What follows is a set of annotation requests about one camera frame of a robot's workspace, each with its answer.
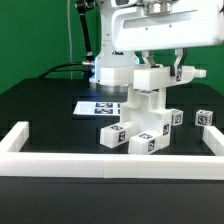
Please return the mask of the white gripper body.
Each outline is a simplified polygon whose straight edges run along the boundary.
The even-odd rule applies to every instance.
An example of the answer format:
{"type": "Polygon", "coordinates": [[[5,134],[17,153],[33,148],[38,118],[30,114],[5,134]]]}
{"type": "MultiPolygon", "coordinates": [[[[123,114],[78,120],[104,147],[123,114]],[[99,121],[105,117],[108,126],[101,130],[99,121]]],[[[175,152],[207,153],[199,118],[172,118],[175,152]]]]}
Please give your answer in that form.
{"type": "Polygon", "coordinates": [[[142,6],[112,16],[117,51],[163,50],[218,45],[224,40],[224,0],[177,0],[168,13],[144,14],[142,6]]]}

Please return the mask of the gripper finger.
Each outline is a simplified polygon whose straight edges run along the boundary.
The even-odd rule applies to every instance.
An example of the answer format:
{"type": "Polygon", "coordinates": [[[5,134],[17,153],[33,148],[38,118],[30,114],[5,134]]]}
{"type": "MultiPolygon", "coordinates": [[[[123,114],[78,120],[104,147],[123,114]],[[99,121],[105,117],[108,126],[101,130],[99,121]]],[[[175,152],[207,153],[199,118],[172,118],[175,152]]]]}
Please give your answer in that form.
{"type": "Polygon", "coordinates": [[[187,57],[187,49],[179,48],[175,50],[175,62],[170,66],[170,76],[177,82],[182,80],[182,66],[187,57]]]}
{"type": "Polygon", "coordinates": [[[159,68],[160,67],[159,64],[155,63],[153,51],[149,51],[149,50],[143,51],[142,59],[144,62],[144,66],[147,68],[159,68]]]}

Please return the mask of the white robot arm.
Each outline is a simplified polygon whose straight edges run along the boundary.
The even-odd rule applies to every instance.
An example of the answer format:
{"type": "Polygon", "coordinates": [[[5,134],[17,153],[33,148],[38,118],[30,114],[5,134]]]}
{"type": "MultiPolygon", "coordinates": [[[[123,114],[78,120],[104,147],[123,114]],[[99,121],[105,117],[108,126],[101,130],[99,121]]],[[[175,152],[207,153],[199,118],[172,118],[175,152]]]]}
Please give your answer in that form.
{"type": "Polygon", "coordinates": [[[101,51],[93,82],[104,86],[132,83],[153,90],[205,76],[185,66],[186,50],[224,42],[224,0],[95,0],[101,16],[101,51]],[[174,49],[167,67],[151,60],[143,66],[137,51],[174,49]]]}

